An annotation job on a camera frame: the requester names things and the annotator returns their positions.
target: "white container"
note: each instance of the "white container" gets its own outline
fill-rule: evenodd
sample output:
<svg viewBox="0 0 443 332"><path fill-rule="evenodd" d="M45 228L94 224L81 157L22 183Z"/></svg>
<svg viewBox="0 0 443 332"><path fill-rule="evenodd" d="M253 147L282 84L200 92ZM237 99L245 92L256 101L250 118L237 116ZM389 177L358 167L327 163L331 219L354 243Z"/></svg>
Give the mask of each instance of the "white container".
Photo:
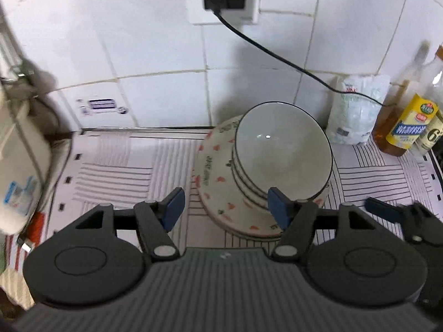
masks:
<svg viewBox="0 0 443 332"><path fill-rule="evenodd" d="M50 147L28 118L29 102L16 107L17 121L34 153L43 178L50 166ZM20 232L34 213L42 193L34 165L11 120L4 99L0 100L0 232Z"/></svg>

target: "tile wall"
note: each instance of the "tile wall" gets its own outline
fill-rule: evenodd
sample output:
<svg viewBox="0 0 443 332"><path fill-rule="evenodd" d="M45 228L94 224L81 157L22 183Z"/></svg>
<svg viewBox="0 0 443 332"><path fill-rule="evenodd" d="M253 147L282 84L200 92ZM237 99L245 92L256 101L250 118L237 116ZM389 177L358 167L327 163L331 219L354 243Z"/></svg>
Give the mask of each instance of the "tile wall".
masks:
<svg viewBox="0 0 443 332"><path fill-rule="evenodd" d="M213 126L270 100L327 122L327 89L222 25L191 25L185 0L2 4L27 56L55 77L48 99L67 130ZM423 41L428 60L443 42L443 0L260 0L259 23L241 29L327 82L351 73L395 81ZM85 114L82 101L101 98L120 113Z"/></svg>

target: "plate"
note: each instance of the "plate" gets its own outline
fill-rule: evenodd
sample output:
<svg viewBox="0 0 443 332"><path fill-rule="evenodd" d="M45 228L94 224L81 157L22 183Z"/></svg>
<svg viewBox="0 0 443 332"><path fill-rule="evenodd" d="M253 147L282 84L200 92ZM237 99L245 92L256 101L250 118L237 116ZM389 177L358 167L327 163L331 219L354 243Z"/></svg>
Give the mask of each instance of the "plate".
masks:
<svg viewBox="0 0 443 332"><path fill-rule="evenodd" d="M240 237L278 238L282 230L271 213L248 201L231 171L235 131L242 116L215 127L203 140L195 159L195 184L208 215L222 228Z"/></svg>

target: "white plastic packet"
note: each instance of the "white plastic packet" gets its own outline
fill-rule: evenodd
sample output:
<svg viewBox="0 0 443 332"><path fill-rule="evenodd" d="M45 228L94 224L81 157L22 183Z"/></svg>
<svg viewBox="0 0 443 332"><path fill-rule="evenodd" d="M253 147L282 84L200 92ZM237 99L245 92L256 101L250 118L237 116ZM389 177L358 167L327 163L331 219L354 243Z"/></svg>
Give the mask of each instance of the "white plastic packet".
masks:
<svg viewBox="0 0 443 332"><path fill-rule="evenodd" d="M337 90L359 92L380 103L389 90L390 76L349 76L339 78ZM334 94L326 135L331 143L365 144L374 128L381 106L363 96Z"/></svg>

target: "wall outlet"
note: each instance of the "wall outlet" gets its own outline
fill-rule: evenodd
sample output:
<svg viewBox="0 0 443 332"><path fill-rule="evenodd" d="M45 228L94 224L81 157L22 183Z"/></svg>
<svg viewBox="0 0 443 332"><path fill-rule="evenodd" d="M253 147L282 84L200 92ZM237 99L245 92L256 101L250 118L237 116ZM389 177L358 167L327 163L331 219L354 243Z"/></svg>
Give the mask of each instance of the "wall outlet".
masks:
<svg viewBox="0 0 443 332"><path fill-rule="evenodd" d="M233 25L251 25L258 23L258 8L260 0L246 0L243 10L225 10L221 14L226 21ZM194 25L216 24L220 21L212 11L204 8L203 0L186 0L188 21Z"/></svg>

